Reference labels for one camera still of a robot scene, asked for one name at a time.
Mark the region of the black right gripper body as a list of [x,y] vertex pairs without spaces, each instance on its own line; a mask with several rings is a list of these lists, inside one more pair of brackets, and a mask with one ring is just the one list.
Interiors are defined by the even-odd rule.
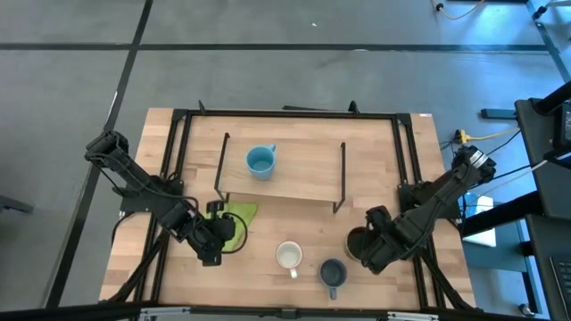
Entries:
[[406,259],[404,245],[393,227],[393,220],[385,206],[366,211],[365,230],[356,241],[356,258],[374,275],[379,275],[395,261]]

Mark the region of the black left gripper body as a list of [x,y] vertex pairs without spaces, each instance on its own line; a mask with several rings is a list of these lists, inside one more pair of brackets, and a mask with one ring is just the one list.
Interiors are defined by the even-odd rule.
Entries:
[[223,201],[212,201],[206,205],[208,218],[197,213],[192,220],[187,241],[195,250],[197,258],[204,267],[216,267],[221,264],[223,248],[236,234],[236,222],[230,212],[224,210]]

